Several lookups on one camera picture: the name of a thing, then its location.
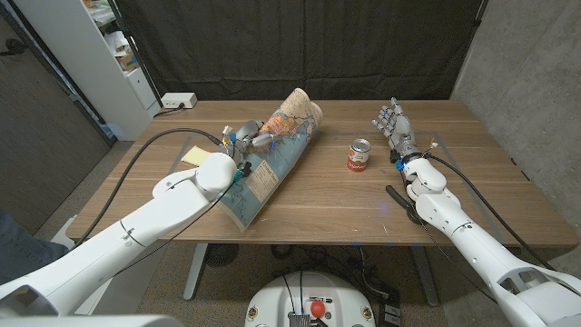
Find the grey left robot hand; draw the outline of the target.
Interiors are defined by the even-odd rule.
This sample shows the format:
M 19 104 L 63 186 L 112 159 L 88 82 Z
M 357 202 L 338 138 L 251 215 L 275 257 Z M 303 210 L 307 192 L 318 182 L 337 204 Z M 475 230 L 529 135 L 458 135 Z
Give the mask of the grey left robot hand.
M 250 120 L 235 133 L 226 125 L 222 133 L 222 152 L 236 163 L 244 161 L 244 155 L 250 150 L 264 149 L 278 140 L 274 132 L 261 131 L 264 122 Z

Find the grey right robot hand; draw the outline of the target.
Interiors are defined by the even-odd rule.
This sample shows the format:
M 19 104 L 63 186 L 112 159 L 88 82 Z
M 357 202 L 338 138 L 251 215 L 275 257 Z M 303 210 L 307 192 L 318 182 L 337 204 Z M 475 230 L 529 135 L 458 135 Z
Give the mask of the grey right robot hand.
M 372 124 L 387 138 L 390 149 L 400 157 L 416 154 L 418 147 L 409 119 L 395 97 L 390 101 L 391 105 L 383 105 Z

